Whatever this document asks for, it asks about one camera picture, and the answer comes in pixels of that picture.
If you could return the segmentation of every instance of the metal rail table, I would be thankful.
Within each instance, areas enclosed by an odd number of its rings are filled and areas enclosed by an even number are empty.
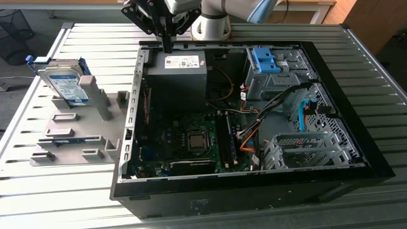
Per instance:
[[[30,166],[35,143],[55,110],[51,90],[38,77],[0,141],[2,228],[407,227],[407,97],[353,32],[338,25],[234,24],[233,35],[241,41],[315,42],[397,177],[323,205],[141,221],[109,199],[114,164]],[[49,56],[81,55],[101,88],[109,93],[130,90],[138,42],[153,39],[133,24],[75,24],[61,31]]]

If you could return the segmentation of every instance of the wooden desk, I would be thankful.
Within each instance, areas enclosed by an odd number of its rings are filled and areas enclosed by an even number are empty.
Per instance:
[[[289,0],[289,14],[285,23],[322,24],[331,6],[337,0]],[[267,23],[282,20],[287,10],[287,1],[283,0],[274,8]]]
[[[337,0],[289,0],[286,23],[321,24]],[[119,10],[125,0],[0,0],[0,9],[21,10]],[[275,6],[267,23],[279,21],[286,13],[286,0]]]

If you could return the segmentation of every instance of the blue plastic clip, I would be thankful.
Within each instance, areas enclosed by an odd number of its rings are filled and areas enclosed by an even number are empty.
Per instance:
[[[270,48],[254,48],[254,57],[261,73],[281,73],[282,69],[274,62],[274,55]]]

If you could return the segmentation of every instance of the black cable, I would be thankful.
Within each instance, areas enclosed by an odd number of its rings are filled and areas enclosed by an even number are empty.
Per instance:
[[[274,22],[274,23],[285,23],[286,17],[289,15],[289,10],[290,10],[290,2],[289,2],[289,0],[286,0],[286,12],[285,12],[283,19],[281,19],[278,22]]]
[[[246,133],[249,133],[249,131],[251,129],[254,129],[258,125],[261,125],[265,117],[266,117],[266,113],[269,111],[271,111],[274,108],[277,108],[286,100],[286,98],[290,96],[291,92],[295,92],[299,89],[305,89],[305,88],[310,88],[313,86],[314,83],[311,82],[306,82],[302,83],[301,85],[297,86],[291,86],[289,87],[285,91],[282,91],[263,106],[263,108],[261,109],[258,115],[257,115],[257,120],[253,122],[253,124],[249,126],[247,129],[245,129],[239,136],[243,136]]]

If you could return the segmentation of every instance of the motherboard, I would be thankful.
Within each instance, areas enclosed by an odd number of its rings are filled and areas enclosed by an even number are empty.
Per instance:
[[[141,147],[141,177],[185,176],[249,171],[250,152],[241,152],[237,112],[161,116]]]

